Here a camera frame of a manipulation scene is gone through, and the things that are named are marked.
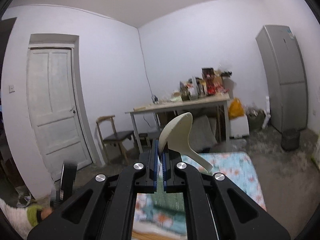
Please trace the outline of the white fluffy sleeve forearm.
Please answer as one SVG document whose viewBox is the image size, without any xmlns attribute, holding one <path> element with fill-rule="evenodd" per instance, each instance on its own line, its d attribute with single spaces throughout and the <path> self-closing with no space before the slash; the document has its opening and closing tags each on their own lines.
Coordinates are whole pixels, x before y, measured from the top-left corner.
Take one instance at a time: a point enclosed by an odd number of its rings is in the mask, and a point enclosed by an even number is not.
<svg viewBox="0 0 320 240">
<path fill-rule="evenodd" d="M 29 232 L 42 221 L 42 206 L 11 207 L 3 199 L 0 206 L 10 225 L 23 239 L 27 239 Z"/>
</svg>

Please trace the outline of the person's left hand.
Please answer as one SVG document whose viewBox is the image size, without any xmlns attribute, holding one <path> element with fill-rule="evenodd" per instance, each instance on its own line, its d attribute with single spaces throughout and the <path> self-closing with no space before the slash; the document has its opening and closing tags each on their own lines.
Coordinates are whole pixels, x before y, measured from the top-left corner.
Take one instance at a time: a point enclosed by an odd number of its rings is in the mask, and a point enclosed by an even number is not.
<svg viewBox="0 0 320 240">
<path fill-rule="evenodd" d="M 40 223 L 44 219 L 46 219 L 49 215 L 53 213 L 53 209 L 51 207 L 43 207 L 36 211 L 37 222 Z"/>
</svg>

